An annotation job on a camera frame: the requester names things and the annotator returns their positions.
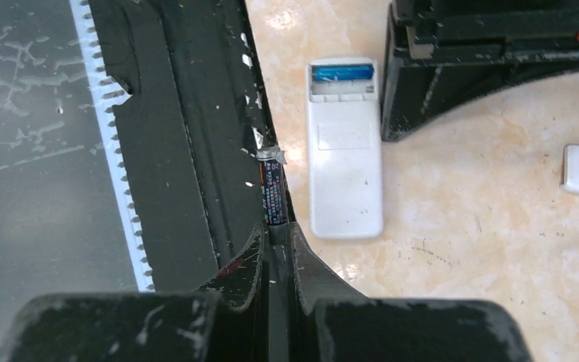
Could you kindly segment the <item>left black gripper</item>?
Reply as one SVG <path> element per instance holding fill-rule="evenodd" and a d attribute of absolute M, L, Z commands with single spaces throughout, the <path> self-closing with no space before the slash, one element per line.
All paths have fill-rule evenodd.
<path fill-rule="evenodd" d="M 579 72 L 579 1 L 392 1 L 381 138 L 506 89 Z"/>

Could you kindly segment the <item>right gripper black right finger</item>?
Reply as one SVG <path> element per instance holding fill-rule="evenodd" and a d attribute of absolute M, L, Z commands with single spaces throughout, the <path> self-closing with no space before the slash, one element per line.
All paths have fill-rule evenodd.
<path fill-rule="evenodd" d="M 317 256 L 296 222 L 289 225 L 289 245 L 290 283 L 295 297 L 290 320 L 290 360 L 331 361 L 335 345 L 326 323 L 328 307 L 366 297 Z"/>

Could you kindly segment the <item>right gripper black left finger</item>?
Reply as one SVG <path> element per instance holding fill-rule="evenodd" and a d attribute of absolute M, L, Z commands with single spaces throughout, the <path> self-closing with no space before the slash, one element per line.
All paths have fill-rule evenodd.
<path fill-rule="evenodd" d="M 242 251 L 200 287 L 213 297 L 207 361 L 266 359 L 265 242 L 258 222 Z"/>

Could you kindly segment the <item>blue battery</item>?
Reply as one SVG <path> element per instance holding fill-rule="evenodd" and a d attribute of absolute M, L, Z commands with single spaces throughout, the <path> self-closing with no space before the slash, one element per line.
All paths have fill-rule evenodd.
<path fill-rule="evenodd" d="M 372 64 L 317 65 L 311 67 L 311 74 L 316 82 L 371 81 L 374 67 Z"/>

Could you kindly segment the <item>white remote control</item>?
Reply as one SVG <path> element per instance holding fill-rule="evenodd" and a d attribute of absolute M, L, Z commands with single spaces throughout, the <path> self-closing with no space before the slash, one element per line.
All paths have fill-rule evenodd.
<path fill-rule="evenodd" d="M 317 65 L 372 64 L 368 81 L 316 82 Z M 378 64 L 369 57 L 327 57 L 306 69 L 309 216 L 323 239 L 382 233 L 383 176 Z"/>

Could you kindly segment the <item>black battery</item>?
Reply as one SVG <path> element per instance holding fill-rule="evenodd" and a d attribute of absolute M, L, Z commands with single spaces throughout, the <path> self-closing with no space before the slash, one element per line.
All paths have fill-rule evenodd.
<path fill-rule="evenodd" d="M 284 152 L 279 146 L 261 148 L 256 153 L 262 190 L 262 206 L 270 232 L 270 243 L 281 245 L 286 240 L 289 223 L 286 200 L 286 181 L 283 166 Z"/>

